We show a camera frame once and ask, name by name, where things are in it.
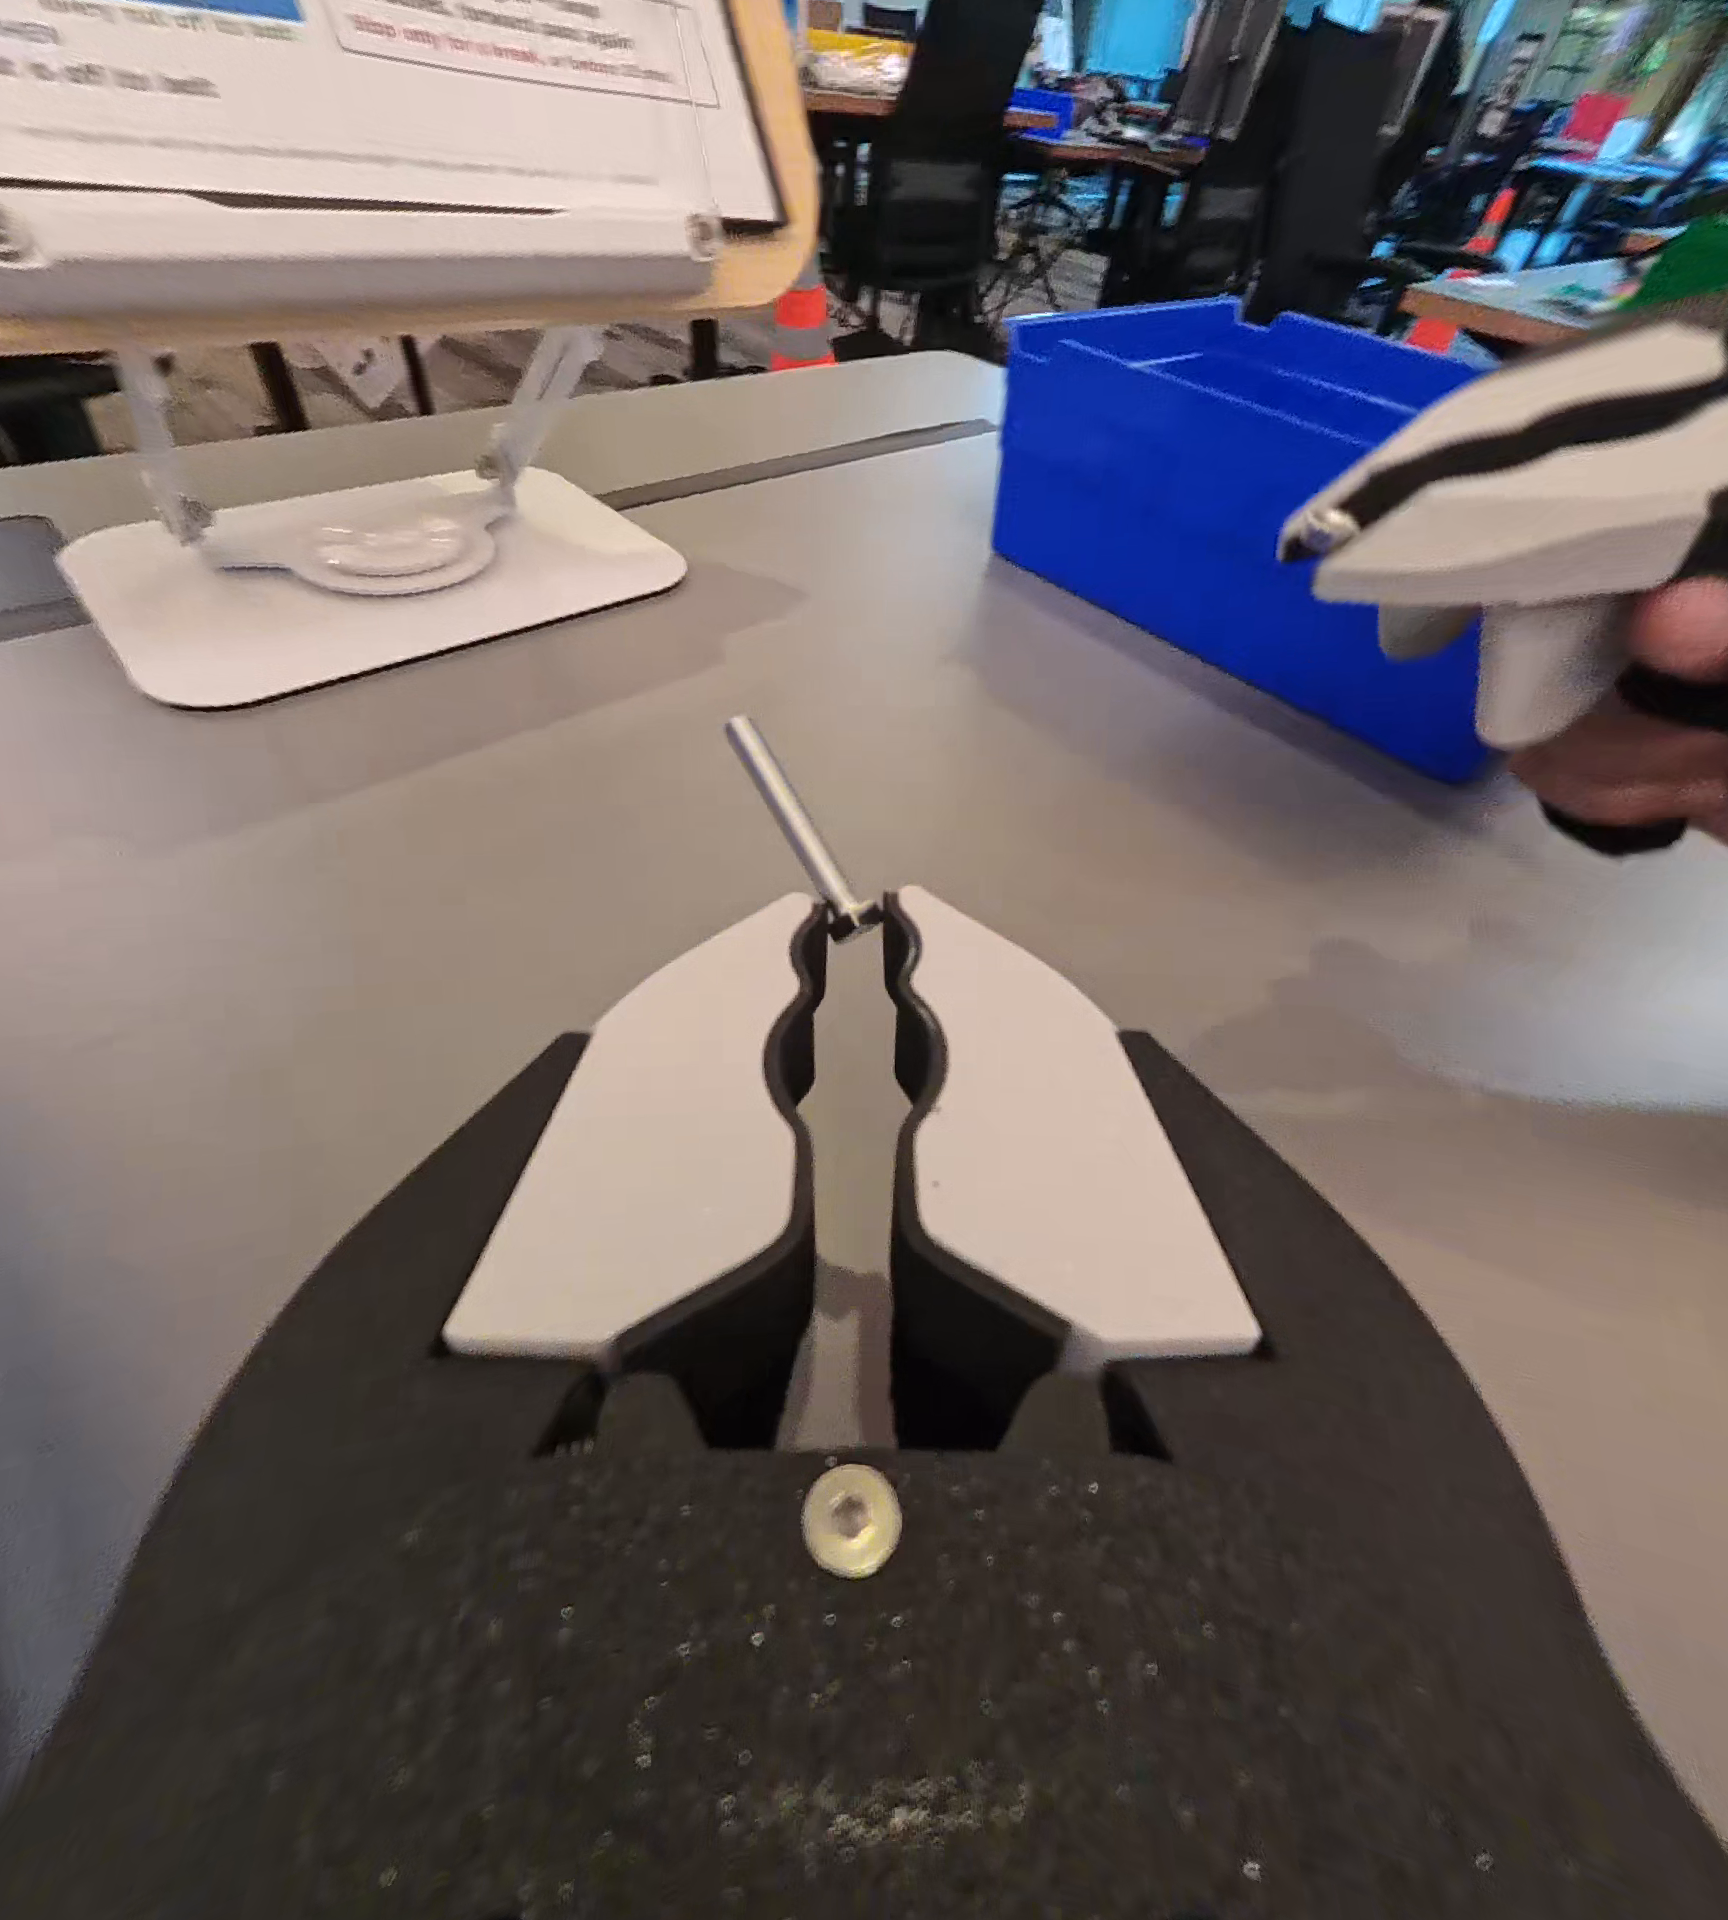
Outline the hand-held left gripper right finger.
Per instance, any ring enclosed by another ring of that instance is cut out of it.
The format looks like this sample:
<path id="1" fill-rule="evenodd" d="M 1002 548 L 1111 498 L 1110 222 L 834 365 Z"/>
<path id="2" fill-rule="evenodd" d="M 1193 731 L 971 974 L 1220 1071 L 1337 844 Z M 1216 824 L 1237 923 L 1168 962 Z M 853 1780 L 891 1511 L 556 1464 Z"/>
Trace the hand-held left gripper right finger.
<path id="1" fill-rule="evenodd" d="M 1259 1318 L 1125 1036 L 940 895 L 884 900 L 899 1448 L 996 1448 L 1044 1381 L 1249 1361 Z"/>

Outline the printed instruction sheet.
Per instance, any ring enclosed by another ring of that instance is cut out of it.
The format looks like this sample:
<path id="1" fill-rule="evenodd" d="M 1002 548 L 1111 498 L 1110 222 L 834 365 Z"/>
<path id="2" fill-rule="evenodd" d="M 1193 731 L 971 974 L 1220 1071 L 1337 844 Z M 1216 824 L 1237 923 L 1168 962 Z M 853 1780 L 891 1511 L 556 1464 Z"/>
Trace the printed instruction sheet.
<path id="1" fill-rule="evenodd" d="M 0 180 L 784 218 L 726 5 L 0 3 Z"/>

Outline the blue plastic bin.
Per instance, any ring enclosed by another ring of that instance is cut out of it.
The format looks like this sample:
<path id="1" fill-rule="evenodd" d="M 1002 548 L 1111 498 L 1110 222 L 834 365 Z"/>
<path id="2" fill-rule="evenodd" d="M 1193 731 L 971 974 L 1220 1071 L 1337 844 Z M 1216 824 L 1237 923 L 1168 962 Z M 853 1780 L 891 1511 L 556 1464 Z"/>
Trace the blue plastic bin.
<path id="1" fill-rule="evenodd" d="M 1475 627 L 1417 663 L 1377 613 L 1314 598 L 1283 521 L 1477 377 L 1328 320 L 1254 325 L 1234 298 L 1010 323 L 993 553 L 1440 785 L 1487 766 Z"/>

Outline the wooden table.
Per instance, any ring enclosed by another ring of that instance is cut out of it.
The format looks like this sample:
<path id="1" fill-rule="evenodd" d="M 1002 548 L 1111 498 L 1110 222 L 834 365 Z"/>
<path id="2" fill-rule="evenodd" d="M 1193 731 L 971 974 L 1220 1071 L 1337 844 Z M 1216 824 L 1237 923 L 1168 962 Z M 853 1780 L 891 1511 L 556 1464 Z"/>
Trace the wooden table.
<path id="1" fill-rule="evenodd" d="M 1603 257 L 1523 273 L 1444 274 L 1408 289 L 1399 315 L 1427 341 L 1464 336 L 1498 357 L 1544 350 L 1605 325 L 1645 273 L 1641 259 Z"/>

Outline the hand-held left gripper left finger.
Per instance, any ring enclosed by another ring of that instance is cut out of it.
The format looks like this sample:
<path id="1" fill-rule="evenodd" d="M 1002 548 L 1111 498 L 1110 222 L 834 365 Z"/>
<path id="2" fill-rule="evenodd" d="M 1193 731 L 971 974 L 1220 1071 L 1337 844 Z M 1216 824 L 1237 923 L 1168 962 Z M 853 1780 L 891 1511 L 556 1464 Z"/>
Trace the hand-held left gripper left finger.
<path id="1" fill-rule="evenodd" d="M 444 1327 L 469 1363 L 670 1381 L 711 1448 L 774 1448 L 817 1280 L 820 909 L 788 892 L 582 1034 Z"/>

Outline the white document stand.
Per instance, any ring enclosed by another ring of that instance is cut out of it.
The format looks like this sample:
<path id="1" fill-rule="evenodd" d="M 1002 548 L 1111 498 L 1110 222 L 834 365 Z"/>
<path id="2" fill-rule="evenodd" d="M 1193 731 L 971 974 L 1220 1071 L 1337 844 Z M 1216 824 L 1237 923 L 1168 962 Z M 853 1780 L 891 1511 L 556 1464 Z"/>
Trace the white document stand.
<path id="1" fill-rule="evenodd" d="M 0 186 L 0 320 L 134 325 L 253 308 L 687 296 L 713 204 L 438 211 L 229 207 L 168 191 Z M 251 709 L 665 594 L 686 562 L 533 463 L 601 348 L 539 333 L 468 473 L 211 511 L 191 493 L 154 348 L 112 344 L 152 518 L 59 548 L 126 680 L 163 709 Z"/>

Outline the black office chair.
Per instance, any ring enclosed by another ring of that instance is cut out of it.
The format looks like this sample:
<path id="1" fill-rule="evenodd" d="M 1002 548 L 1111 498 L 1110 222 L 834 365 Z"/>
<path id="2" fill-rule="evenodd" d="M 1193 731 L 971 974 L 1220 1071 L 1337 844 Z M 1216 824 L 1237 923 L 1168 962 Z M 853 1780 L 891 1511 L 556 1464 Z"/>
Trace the black office chair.
<path id="1" fill-rule="evenodd" d="M 1247 325 L 1343 317 L 1461 63 L 1454 5 L 1393 5 L 1370 28 L 1325 13 L 1283 23 L 1235 143 L 1237 183 L 1259 192 L 1237 279 Z"/>
<path id="2" fill-rule="evenodd" d="M 888 355 L 881 318 L 907 308 L 914 353 L 993 362 L 980 283 L 996 242 L 1005 114 L 1039 23 L 1033 3 L 931 3 L 904 83 L 869 134 L 862 199 L 828 218 L 828 279 L 862 325 L 840 360 Z"/>

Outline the thin long steel bolt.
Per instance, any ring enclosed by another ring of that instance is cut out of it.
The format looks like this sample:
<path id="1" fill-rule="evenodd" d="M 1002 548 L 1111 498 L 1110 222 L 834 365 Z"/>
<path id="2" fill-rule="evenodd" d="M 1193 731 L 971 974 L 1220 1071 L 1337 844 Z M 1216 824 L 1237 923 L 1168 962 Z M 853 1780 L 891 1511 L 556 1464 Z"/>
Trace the thin long steel bolt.
<path id="1" fill-rule="evenodd" d="M 812 895 L 821 902 L 828 936 L 848 942 L 881 925 L 881 900 L 866 897 L 852 882 L 755 720 L 735 715 L 724 722 L 724 737 Z"/>

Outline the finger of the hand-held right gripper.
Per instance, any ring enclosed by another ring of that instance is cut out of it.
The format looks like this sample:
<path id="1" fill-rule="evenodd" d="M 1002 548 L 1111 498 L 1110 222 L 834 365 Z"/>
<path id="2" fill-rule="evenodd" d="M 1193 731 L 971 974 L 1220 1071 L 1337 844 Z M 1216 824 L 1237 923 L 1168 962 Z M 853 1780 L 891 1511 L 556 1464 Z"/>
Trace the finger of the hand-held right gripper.
<path id="1" fill-rule="evenodd" d="M 1298 506 L 1335 506 L 1360 531 L 1437 485 L 1527 468 L 1549 454 L 1647 439 L 1728 403 L 1728 328 L 1644 325 L 1468 382 L 1408 420 Z"/>
<path id="2" fill-rule="evenodd" d="M 1615 613 L 1668 583 L 1728 487 L 1728 432 L 1658 432 L 1437 485 L 1330 555 L 1325 604 L 1373 609 L 1393 661 L 1482 625 L 1473 731 L 1495 753 L 1546 743 L 1619 674 Z"/>

